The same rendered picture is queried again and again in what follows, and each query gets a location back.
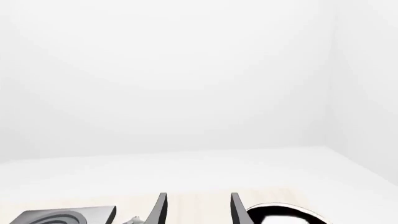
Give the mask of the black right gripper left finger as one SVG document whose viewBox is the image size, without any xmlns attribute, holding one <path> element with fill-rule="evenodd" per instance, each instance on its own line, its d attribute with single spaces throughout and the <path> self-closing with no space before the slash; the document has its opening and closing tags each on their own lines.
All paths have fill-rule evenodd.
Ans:
<svg viewBox="0 0 398 224">
<path fill-rule="evenodd" d="M 167 194 L 162 192 L 144 224 L 165 224 L 167 218 Z"/>
</svg>

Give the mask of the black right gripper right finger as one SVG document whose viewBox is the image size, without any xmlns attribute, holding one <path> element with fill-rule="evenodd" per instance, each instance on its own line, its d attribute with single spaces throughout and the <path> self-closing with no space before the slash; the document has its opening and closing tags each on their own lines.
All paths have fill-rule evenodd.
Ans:
<svg viewBox="0 0 398 224">
<path fill-rule="evenodd" d="M 254 224 L 236 192 L 231 194 L 230 210 L 233 224 Z"/>
</svg>

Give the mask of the black frying pan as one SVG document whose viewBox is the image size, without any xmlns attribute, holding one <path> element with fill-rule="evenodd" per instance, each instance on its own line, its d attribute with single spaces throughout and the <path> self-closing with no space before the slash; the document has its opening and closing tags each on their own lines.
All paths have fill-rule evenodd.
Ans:
<svg viewBox="0 0 398 224">
<path fill-rule="evenodd" d="M 260 203 L 246 211 L 254 224 L 332 224 L 307 208 L 289 203 Z"/>
</svg>

